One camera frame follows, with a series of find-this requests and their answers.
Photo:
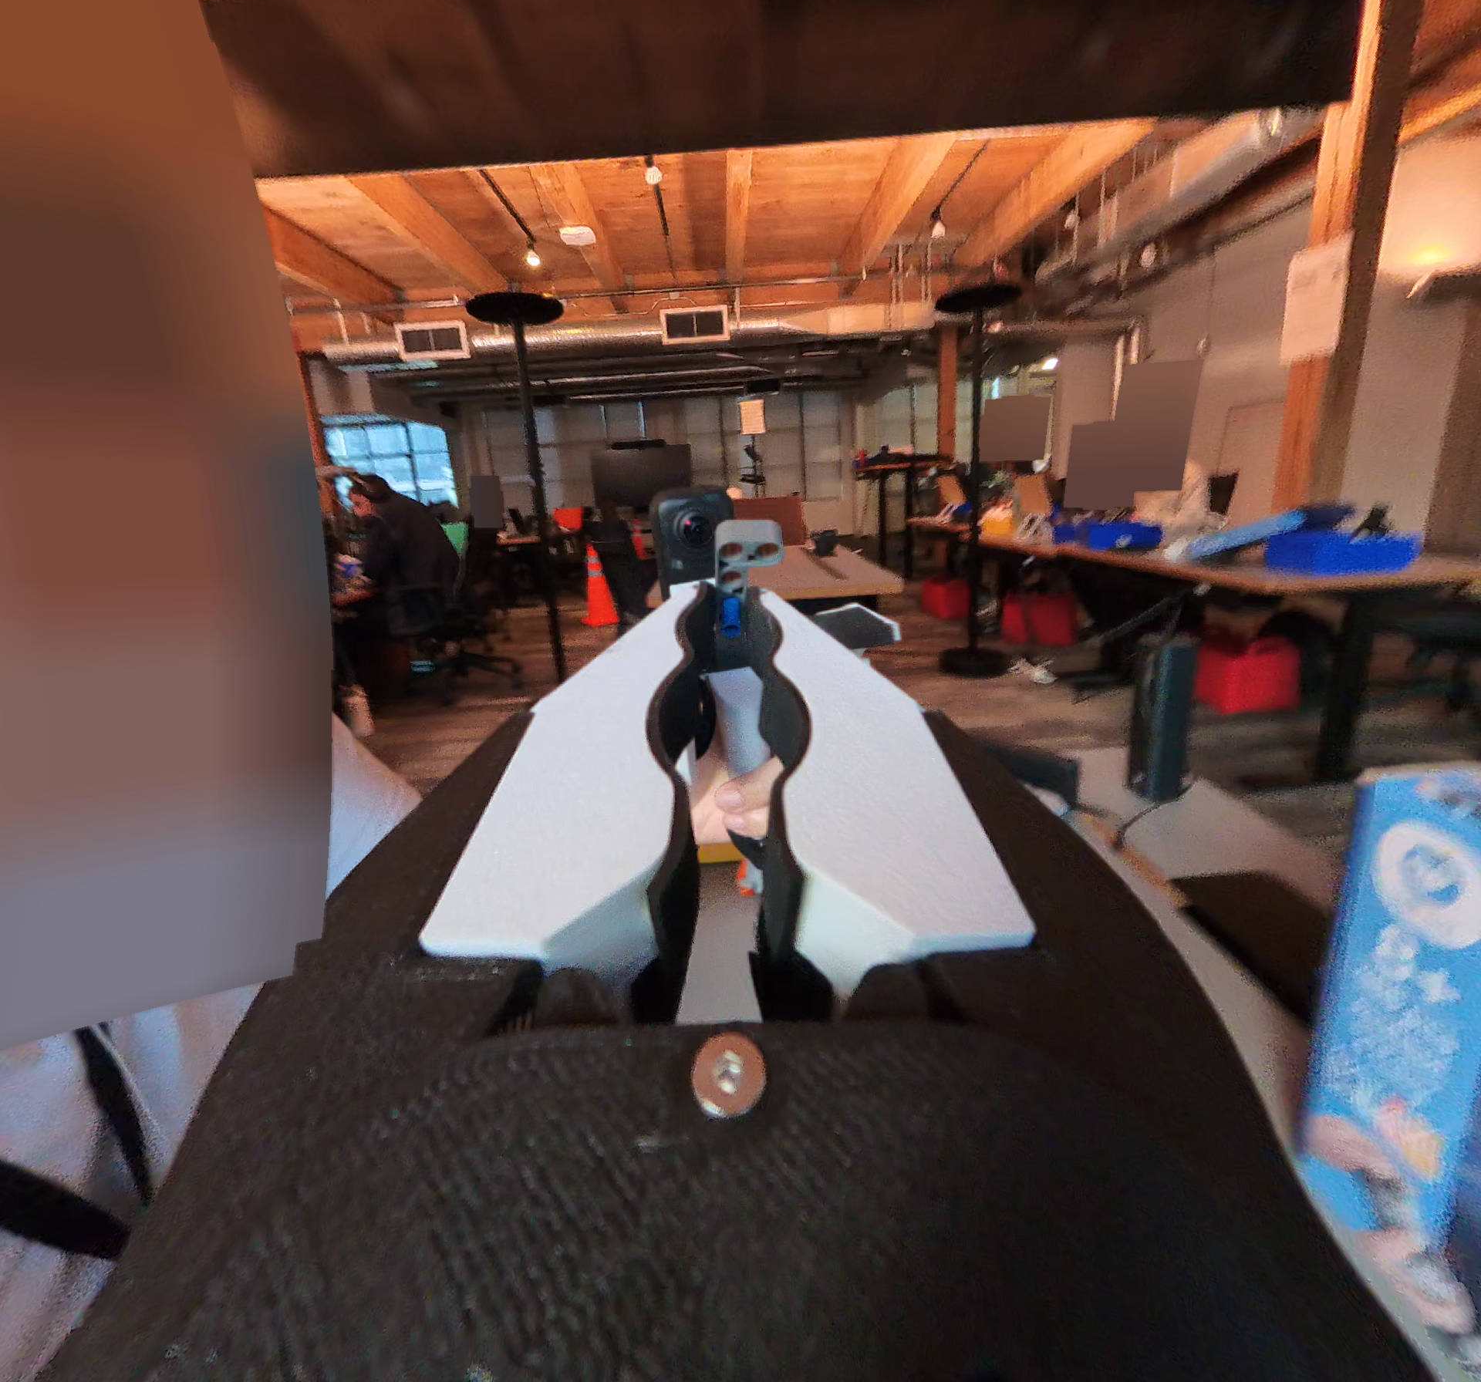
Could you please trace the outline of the dark monitor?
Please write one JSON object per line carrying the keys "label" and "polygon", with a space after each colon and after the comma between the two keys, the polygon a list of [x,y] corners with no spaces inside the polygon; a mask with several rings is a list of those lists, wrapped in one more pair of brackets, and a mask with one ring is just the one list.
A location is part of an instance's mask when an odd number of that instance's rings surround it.
{"label": "dark monitor", "polygon": [[596,509],[649,512],[658,494],[693,484],[690,445],[619,445],[589,458]]}

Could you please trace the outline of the toy beam assembly blue pins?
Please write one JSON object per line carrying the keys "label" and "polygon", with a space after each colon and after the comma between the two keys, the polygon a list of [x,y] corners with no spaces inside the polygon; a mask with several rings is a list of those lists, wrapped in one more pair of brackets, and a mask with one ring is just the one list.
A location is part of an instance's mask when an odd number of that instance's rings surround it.
{"label": "toy beam assembly blue pins", "polygon": [[716,529],[714,672],[751,665],[751,611],[756,578],[785,558],[780,525],[772,520],[729,519]]}

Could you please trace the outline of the long wooden workbench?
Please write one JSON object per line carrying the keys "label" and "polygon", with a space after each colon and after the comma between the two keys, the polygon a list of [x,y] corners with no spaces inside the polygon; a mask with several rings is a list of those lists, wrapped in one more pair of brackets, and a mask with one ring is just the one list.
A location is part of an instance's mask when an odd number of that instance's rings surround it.
{"label": "long wooden workbench", "polygon": [[1346,611],[1323,693],[1322,724],[1312,766],[1312,777],[1322,782],[1351,780],[1358,774],[1358,721],[1366,697],[1384,596],[1437,593],[1445,588],[1478,585],[1480,580],[1476,558],[1432,555],[1420,555],[1399,571],[1310,576],[1272,570],[1262,563],[1261,557],[1185,563],[1170,560],[1160,552],[1123,548],[1098,552],[1085,548],[1081,543],[1040,543],[1014,537],[991,537],[988,550],[1002,557],[1093,565],[1101,570],[1147,576],[1180,593],[1223,591],[1277,599],[1318,596],[1341,601]]}

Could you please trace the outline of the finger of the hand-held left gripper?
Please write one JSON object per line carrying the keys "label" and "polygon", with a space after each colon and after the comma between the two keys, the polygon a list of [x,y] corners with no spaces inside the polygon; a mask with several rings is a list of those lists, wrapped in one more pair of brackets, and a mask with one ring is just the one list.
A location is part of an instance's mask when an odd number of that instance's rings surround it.
{"label": "finger of the hand-held left gripper", "polygon": [[894,647],[900,641],[900,627],[894,619],[858,601],[816,613],[813,622],[858,657]]}

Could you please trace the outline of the person's left hand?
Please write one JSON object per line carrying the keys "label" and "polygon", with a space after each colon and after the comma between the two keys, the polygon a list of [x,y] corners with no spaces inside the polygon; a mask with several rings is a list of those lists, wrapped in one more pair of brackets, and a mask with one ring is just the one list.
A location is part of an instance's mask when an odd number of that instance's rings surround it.
{"label": "person's left hand", "polygon": [[691,803],[691,828],[696,845],[719,845],[733,836],[765,840],[769,835],[770,800],[782,774],[782,762],[770,759],[757,769],[721,779],[708,775]]}

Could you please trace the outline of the dark cylinder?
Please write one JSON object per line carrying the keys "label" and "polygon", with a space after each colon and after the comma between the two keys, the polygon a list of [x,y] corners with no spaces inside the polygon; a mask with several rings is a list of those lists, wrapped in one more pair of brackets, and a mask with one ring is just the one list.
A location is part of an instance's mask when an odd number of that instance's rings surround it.
{"label": "dark cylinder", "polygon": [[1198,641],[1146,639],[1137,652],[1127,746],[1127,789],[1152,805],[1185,790],[1195,711]]}

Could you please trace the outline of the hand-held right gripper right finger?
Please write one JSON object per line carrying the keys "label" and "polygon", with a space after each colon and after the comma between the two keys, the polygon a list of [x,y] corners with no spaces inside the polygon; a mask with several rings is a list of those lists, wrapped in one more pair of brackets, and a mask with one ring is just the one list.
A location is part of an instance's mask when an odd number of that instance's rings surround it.
{"label": "hand-held right gripper right finger", "polygon": [[927,716],[818,621],[756,593],[774,784],[757,922],[767,1021],[826,1021],[866,975],[1019,950],[1035,925]]}

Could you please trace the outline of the white paper sign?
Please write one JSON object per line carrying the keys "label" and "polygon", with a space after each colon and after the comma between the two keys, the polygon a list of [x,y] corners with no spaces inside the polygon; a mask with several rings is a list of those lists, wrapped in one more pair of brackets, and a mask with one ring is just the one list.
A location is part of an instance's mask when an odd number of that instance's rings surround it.
{"label": "white paper sign", "polygon": [[1328,359],[1338,349],[1355,237],[1300,251],[1287,270],[1280,364]]}

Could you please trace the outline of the robot kit box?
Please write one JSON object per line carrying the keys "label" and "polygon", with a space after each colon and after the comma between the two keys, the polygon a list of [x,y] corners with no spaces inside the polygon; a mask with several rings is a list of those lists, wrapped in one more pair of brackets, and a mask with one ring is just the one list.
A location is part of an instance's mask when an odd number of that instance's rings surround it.
{"label": "robot kit box", "polygon": [[1302,1169],[1480,1373],[1480,769],[1373,771],[1318,996]]}

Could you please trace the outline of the black office chair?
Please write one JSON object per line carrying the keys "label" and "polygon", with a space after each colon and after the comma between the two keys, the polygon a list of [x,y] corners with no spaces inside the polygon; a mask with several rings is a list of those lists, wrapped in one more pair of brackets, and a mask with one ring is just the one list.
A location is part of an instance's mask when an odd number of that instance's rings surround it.
{"label": "black office chair", "polygon": [[487,642],[486,619],[469,608],[458,588],[402,588],[387,601],[387,616],[395,637],[407,646],[412,673],[435,680],[443,706],[454,703],[458,683],[476,670],[524,680],[517,660],[481,650]]}

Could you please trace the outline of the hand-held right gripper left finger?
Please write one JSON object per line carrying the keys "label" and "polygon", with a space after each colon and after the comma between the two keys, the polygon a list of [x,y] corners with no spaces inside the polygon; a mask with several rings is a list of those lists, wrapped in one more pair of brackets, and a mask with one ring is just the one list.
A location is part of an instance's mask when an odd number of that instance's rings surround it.
{"label": "hand-held right gripper left finger", "polygon": [[591,973],[677,1017],[698,919],[695,764],[709,744],[709,588],[672,599],[547,697],[420,932],[446,960]]}

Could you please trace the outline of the light wooden table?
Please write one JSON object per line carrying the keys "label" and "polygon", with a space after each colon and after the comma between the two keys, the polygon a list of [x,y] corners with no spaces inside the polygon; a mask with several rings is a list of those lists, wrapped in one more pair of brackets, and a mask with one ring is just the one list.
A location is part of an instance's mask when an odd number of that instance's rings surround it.
{"label": "light wooden table", "polygon": [[825,609],[858,599],[874,606],[869,598],[889,598],[904,593],[905,583],[895,573],[848,550],[816,558],[803,547],[787,547],[779,565],[751,571],[751,585],[772,591],[790,604],[818,603]]}

